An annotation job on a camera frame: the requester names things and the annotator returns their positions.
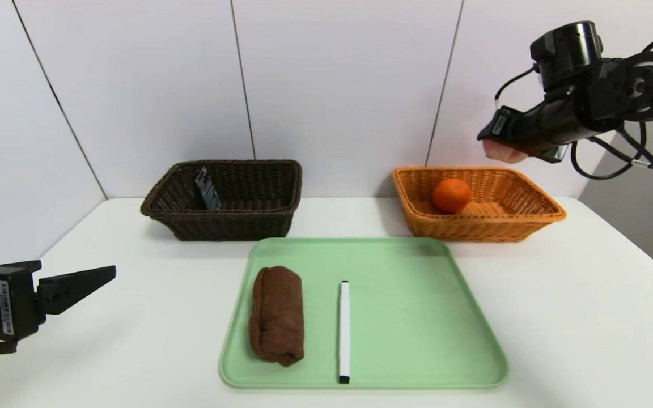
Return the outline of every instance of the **white marker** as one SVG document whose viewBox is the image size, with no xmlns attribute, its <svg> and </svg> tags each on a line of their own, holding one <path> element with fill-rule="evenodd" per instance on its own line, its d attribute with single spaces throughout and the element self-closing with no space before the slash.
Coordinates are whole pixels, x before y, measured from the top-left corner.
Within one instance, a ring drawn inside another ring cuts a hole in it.
<svg viewBox="0 0 653 408">
<path fill-rule="evenodd" d="M 339 296 L 339 383 L 348 384 L 350 374 L 349 282 L 343 280 Z"/>
</svg>

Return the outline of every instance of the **sticker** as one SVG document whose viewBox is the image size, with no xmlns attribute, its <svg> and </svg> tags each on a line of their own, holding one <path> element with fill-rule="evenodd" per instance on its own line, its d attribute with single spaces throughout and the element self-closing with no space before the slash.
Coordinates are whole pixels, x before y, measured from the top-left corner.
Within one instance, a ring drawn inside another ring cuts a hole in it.
<svg viewBox="0 0 653 408">
<path fill-rule="evenodd" d="M 9 283 L 5 280 L 0 280 L 0 310 L 2 311 L 2 331 L 7 335 L 14 335 L 14 320 L 11 318 Z"/>
<path fill-rule="evenodd" d="M 495 121 L 495 126 L 493 126 L 493 129 L 490 132 L 495 136 L 500 135 L 501 132 L 503 131 L 503 126 L 505 126 L 507 120 L 508 120 L 507 116 L 503 116 L 502 114 L 498 116 L 497 121 Z"/>
</svg>

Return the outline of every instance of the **orange wicker basket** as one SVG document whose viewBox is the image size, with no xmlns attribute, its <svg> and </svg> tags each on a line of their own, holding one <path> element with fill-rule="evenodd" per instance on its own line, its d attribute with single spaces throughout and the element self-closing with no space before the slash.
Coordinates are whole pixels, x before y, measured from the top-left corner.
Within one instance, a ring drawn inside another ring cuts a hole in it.
<svg viewBox="0 0 653 408">
<path fill-rule="evenodd" d="M 443 179 L 466 181 L 472 201 L 457 214 L 432 203 Z M 565 219 L 566 212 L 523 174 L 500 167 L 402 167 L 392 172 L 407 224 L 418 237 L 479 243 L 518 242 Z"/>
</svg>

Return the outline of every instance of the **tangerine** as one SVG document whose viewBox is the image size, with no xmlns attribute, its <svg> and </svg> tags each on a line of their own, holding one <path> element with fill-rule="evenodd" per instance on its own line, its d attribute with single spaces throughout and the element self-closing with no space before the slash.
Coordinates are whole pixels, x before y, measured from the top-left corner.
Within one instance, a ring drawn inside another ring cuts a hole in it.
<svg viewBox="0 0 653 408">
<path fill-rule="evenodd" d="M 461 211 L 470 198 L 470 186 L 460 178 L 446 178 L 432 192 L 433 203 L 447 213 Z"/>
</svg>

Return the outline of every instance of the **brown towel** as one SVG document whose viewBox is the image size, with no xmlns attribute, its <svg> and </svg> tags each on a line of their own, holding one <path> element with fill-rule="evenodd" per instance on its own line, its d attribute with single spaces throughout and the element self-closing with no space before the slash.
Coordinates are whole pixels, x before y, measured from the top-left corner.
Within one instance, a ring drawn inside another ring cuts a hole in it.
<svg viewBox="0 0 653 408">
<path fill-rule="evenodd" d="M 253 352 L 266 361 L 288 367 L 304 358 L 304 305 L 297 274 L 283 266 L 258 272 L 248 331 Z"/>
</svg>

